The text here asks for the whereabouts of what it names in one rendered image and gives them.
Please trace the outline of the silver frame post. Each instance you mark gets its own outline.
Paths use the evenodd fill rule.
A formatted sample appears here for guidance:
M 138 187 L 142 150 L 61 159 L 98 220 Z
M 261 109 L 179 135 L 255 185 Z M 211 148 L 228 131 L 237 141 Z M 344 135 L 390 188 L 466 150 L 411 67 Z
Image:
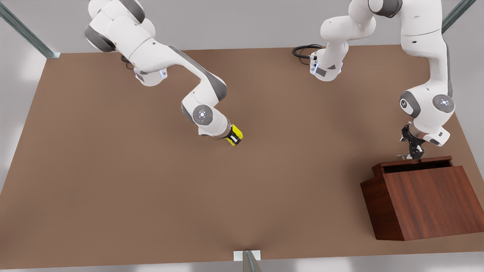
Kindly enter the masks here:
M 58 59 L 59 52 L 53 52 L 40 38 L 38 38 L 23 22 L 14 15 L 3 3 L 0 2 L 0 17 L 9 24 L 17 33 L 28 41 L 47 59 Z
M 233 260 L 242 262 L 242 272 L 263 272 L 259 265 L 260 250 L 234 251 Z
M 476 0 L 460 0 L 451 12 L 442 21 L 442 34 L 445 33 L 474 3 Z

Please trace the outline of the dark wooden drawer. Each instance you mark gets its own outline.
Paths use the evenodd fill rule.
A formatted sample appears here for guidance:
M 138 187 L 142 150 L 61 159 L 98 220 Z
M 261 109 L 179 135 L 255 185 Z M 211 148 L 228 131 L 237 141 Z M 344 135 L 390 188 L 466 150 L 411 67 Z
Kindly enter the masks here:
M 446 168 L 452 166 L 453 164 L 451 156 L 440 156 L 422 158 L 418 160 L 381 162 L 378 165 L 374 165 L 372 170 L 374 176 L 377 177 L 389 173 L 412 172 L 423 169 Z

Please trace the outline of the dark wooden cabinet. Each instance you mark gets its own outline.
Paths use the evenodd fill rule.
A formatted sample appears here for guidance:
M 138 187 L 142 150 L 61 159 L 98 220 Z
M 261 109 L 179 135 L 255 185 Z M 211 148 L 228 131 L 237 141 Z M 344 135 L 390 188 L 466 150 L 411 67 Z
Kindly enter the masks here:
M 462 166 L 386 173 L 361 189 L 378 240 L 484 232 L 484 210 Z

